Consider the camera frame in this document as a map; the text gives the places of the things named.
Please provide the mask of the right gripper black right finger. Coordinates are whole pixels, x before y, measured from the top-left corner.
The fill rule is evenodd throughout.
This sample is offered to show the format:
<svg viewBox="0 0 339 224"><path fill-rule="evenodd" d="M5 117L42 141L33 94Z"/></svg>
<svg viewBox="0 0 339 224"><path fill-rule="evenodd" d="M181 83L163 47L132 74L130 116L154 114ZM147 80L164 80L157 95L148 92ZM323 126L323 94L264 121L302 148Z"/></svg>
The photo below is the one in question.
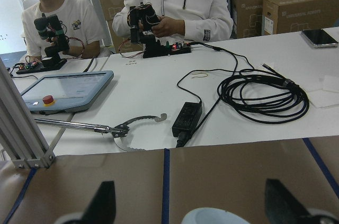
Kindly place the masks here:
<svg viewBox="0 0 339 224"><path fill-rule="evenodd" d="M310 213L277 179L266 180L265 214L270 223L312 223Z"/></svg>

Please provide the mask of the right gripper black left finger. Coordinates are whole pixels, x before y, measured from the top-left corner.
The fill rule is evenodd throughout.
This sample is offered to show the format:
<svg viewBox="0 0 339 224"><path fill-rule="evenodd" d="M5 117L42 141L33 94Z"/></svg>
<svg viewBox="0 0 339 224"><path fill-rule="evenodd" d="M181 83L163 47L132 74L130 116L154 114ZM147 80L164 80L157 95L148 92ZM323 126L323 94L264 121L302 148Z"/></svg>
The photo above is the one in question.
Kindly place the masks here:
<svg viewBox="0 0 339 224"><path fill-rule="evenodd" d="M102 182L90 204L81 217L80 223L114 223L116 200L114 181Z"/></svg>

